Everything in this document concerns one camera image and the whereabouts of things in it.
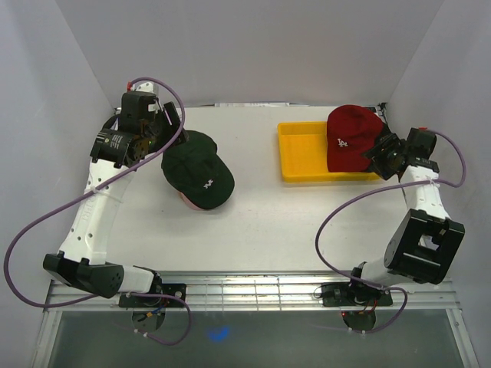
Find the dark green Yankees cap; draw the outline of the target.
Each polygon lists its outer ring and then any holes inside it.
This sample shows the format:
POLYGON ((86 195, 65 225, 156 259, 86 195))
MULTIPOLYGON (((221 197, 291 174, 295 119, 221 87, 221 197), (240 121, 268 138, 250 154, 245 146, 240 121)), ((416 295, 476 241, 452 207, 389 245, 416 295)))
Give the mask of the dark green Yankees cap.
POLYGON ((206 210, 223 205, 232 195, 235 180, 218 155, 218 146, 204 133, 188 130, 186 143, 163 153, 161 169, 167 182, 206 210))

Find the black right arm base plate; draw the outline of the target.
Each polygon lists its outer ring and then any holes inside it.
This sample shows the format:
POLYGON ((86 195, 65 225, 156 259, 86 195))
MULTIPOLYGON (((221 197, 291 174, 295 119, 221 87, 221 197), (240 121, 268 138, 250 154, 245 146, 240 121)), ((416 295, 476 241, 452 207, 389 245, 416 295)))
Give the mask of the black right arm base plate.
POLYGON ((320 299, 324 307, 389 307, 393 299, 389 291, 379 291, 365 284, 352 282, 325 283, 321 286, 320 299))

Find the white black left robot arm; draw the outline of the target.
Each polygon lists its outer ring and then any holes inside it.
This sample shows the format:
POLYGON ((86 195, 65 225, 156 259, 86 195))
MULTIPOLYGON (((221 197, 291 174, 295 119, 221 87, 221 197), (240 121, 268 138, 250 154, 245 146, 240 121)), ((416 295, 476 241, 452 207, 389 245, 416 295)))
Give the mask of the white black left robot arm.
POLYGON ((58 252, 44 257, 43 268, 67 286, 100 297, 136 293, 146 306, 163 296, 158 274, 107 261, 107 246, 124 193, 137 164, 176 135, 180 120, 172 103, 160 104, 150 89, 129 90, 121 110, 96 135, 85 199, 81 201, 58 252))

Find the pink baseball cap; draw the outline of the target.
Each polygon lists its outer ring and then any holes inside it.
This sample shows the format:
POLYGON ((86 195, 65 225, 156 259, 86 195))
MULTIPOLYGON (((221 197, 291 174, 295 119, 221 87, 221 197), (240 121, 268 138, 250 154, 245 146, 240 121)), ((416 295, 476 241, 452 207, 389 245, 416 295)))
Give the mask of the pink baseball cap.
POLYGON ((196 211, 206 211, 206 209, 204 209, 203 207, 200 207, 198 205, 196 205, 195 203, 193 203, 192 201, 190 201, 183 193, 181 192, 178 192, 180 198, 183 200, 183 202, 191 209, 193 210, 196 210, 196 211))

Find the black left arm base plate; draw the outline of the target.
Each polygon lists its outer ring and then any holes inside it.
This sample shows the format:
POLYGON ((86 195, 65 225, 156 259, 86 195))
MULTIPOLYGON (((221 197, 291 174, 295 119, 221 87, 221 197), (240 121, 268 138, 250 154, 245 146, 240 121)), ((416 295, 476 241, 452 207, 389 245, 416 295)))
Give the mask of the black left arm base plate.
POLYGON ((180 308, 183 307, 183 301, 186 300, 186 284, 161 284, 151 294, 157 294, 157 297, 141 297, 126 294, 121 295, 118 306, 122 308, 146 308, 156 309, 163 308, 180 308))

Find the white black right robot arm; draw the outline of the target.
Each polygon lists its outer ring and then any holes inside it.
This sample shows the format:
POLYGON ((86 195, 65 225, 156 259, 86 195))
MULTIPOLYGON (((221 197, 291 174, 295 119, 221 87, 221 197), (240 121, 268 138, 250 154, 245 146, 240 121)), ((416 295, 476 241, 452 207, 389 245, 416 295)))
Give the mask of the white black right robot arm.
POLYGON ((398 178, 403 186, 407 214, 389 241, 384 256, 362 262, 351 271, 348 299, 365 304, 374 285, 390 287, 411 280, 439 284, 447 275, 465 235, 463 224, 450 218, 439 190, 439 166, 430 156, 437 135, 413 128, 405 140, 391 133, 364 153, 371 171, 382 179, 398 178))

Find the red baseball cap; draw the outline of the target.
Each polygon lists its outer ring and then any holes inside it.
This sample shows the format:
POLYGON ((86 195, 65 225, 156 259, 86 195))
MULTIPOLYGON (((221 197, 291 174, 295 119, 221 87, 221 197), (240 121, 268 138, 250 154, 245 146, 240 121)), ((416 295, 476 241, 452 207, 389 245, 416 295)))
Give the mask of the red baseball cap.
POLYGON ((327 118, 327 167, 333 173, 367 172, 371 161, 362 153, 374 146, 383 120, 366 107, 343 105, 327 118))

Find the black sport baseball cap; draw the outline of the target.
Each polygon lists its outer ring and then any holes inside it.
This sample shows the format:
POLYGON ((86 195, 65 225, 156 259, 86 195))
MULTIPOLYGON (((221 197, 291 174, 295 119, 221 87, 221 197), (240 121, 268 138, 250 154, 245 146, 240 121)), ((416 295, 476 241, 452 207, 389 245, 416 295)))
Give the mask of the black sport baseball cap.
MULTIPOLYGON (((375 138, 374 144, 375 145, 379 144, 380 141, 382 141, 386 136, 388 136, 390 134, 392 134, 392 132, 390 131, 388 125, 386 123, 383 123, 382 130, 381 130, 380 134, 375 138)), ((367 170, 369 172, 374 173, 375 172, 374 164, 373 163, 370 164, 367 170)))

